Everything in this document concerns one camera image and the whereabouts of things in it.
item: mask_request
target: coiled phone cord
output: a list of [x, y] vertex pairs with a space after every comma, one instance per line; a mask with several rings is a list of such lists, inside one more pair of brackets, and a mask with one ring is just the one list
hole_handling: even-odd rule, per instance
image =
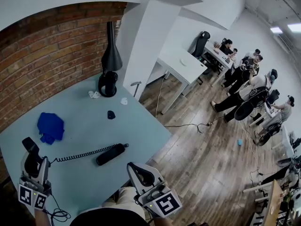
[[[55, 158], [50, 164], [54, 163], [55, 161], [57, 161], [57, 162], [70, 161], [70, 160], [82, 158], [82, 157], [85, 157], [85, 156], [90, 156], [90, 155], [93, 155], [93, 154], [96, 154], [96, 153], [100, 153], [100, 152], [104, 152], [104, 151], [110, 150], [110, 149], [114, 148], [117, 145], [118, 144], [114, 144], [114, 145], [107, 146], [107, 147], [104, 147], [104, 148], [101, 148], [101, 149], [98, 149], [98, 150], [95, 150], [95, 151], [91, 151], [91, 152], [88, 152], [88, 153], [82, 153], [82, 154], [78, 154], [78, 155], [75, 155], [75, 156], [67, 156], [67, 157], [62, 157], [62, 158]], [[129, 144], [126, 143], [126, 144], [123, 144], [123, 146], [124, 147], [128, 147]]]

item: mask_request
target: ceiling light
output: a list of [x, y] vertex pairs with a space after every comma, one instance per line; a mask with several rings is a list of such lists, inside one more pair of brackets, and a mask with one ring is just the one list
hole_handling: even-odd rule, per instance
[[301, 32], [301, 24], [289, 24], [288, 27], [292, 32]]
[[271, 28], [271, 31], [273, 33], [282, 33], [282, 30], [279, 27], [273, 27], [273, 28]]

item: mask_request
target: person sitting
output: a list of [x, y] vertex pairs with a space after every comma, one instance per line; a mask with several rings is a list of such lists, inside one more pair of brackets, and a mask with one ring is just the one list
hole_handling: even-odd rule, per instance
[[237, 52], [238, 52], [237, 48], [234, 48], [233, 53], [228, 55], [228, 57], [233, 61], [233, 64], [231, 68], [225, 73], [225, 79], [230, 78], [230, 76], [234, 73], [235, 69], [238, 67], [237, 58], [236, 58]]
[[254, 131], [255, 137], [260, 137], [264, 133], [266, 133], [270, 125], [276, 124], [280, 121], [285, 122], [292, 114], [292, 108], [295, 106], [294, 102], [295, 99], [291, 96], [288, 98], [288, 101], [283, 105], [271, 105], [271, 107], [274, 107], [275, 109], [280, 111], [274, 117], [265, 121], [262, 124], [263, 129], [258, 134], [256, 133], [256, 131]]
[[256, 49], [255, 52], [248, 52], [246, 53], [245, 57], [248, 58], [255, 58], [257, 55], [259, 55], [261, 53], [261, 51], [259, 49]]
[[267, 75], [258, 75], [253, 77], [253, 73], [250, 73], [249, 86], [243, 88], [237, 93], [234, 93], [233, 95], [229, 96], [224, 101], [218, 104], [214, 101], [211, 101], [211, 106], [216, 112], [221, 112], [235, 106], [235, 108], [232, 111], [230, 111], [228, 114], [224, 114], [225, 122], [229, 122], [234, 118], [234, 114], [236, 110], [241, 106], [241, 104], [249, 99], [249, 94], [253, 89], [263, 87], [263, 86], [270, 89], [274, 80], [277, 77], [278, 77], [277, 70], [274, 69], [271, 70]]
[[[256, 76], [258, 74], [259, 62], [262, 60], [263, 57], [261, 55], [257, 55], [255, 58], [245, 57], [241, 60], [242, 64], [238, 68], [236, 68], [231, 77], [222, 84], [222, 87], [226, 88], [236, 81], [235, 84], [229, 89], [227, 93], [228, 96], [233, 95], [236, 91], [238, 91], [239, 88], [249, 80], [251, 73], [253, 74], [253, 76]], [[250, 70], [244, 70], [244, 66], [242, 65], [244, 65], [245, 61], [248, 64], [248, 67], [252, 67]]]
[[231, 40], [226, 40], [225, 42], [222, 43], [220, 46], [220, 51], [223, 52], [225, 55], [232, 54], [232, 50], [230, 49], [232, 46], [232, 41]]

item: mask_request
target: light blue table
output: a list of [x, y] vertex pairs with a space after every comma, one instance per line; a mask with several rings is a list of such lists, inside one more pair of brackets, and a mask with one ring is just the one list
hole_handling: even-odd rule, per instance
[[[20, 163], [25, 153], [22, 140], [26, 137], [31, 137], [40, 148], [40, 156], [47, 156], [50, 161], [112, 144], [129, 143], [122, 155], [103, 166], [95, 162], [99, 153], [51, 165], [48, 179], [53, 195], [60, 208], [71, 214], [65, 225], [69, 225], [79, 212], [101, 205], [129, 179], [128, 162], [146, 163], [171, 136], [122, 86], [117, 86], [114, 97], [91, 99], [88, 91], [95, 91], [98, 77], [91, 77], [56, 94], [0, 134], [2, 154], [15, 187], [21, 175]], [[127, 105], [120, 103], [123, 97], [127, 97]], [[114, 120], [107, 119], [108, 110], [115, 113]], [[42, 112], [56, 113], [64, 120], [62, 141], [55, 141], [52, 145], [40, 141], [37, 121]], [[50, 212], [56, 208], [52, 197], [47, 199], [46, 208]]]

